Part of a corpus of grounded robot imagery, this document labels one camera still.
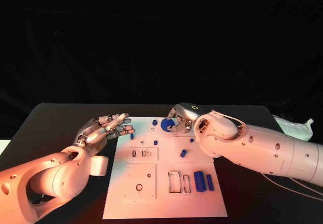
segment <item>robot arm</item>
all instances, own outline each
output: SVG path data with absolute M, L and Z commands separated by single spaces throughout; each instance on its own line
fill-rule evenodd
M 0 223 L 35 223 L 84 190 L 90 175 L 106 175 L 109 158 L 96 156 L 107 140 L 135 133 L 129 114 L 91 119 L 73 146 L 0 172 Z M 27 189 L 45 197 L 34 203 Z
M 168 118 L 176 115 L 181 122 L 178 127 L 169 127 L 169 130 L 179 130 L 191 120 L 197 141 L 210 156 L 226 156 L 236 164 L 257 172 L 298 178 L 323 186 L 322 145 L 272 129 L 247 125 L 215 111 L 202 115 L 201 113 L 198 106 L 178 104 Z

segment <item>blue circular disc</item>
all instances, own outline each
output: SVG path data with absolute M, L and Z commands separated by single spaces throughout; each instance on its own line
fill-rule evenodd
M 172 132 L 168 130 L 168 126 L 174 126 L 175 125 L 175 122 L 174 120 L 168 120 L 168 119 L 163 119 L 162 123 L 161 123 L 161 127 L 162 129 L 166 131 L 166 132 Z

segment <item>robot forearm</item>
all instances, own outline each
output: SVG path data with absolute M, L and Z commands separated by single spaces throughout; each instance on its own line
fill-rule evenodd
M 198 118 L 194 131 L 210 156 L 224 156 L 254 171 L 323 186 L 322 145 L 244 123 L 237 127 L 217 112 Z

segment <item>blue knob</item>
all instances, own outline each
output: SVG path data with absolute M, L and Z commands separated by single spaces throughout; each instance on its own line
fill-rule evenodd
M 185 155 L 187 155 L 187 150 L 184 149 L 181 152 L 181 157 L 185 157 Z

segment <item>white cylinder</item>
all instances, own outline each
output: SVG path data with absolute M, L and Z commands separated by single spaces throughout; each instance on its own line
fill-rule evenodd
M 110 158 L 106 156 L 94 155 L 91 157 L 91 170 L 93 176 L 106 176 Z

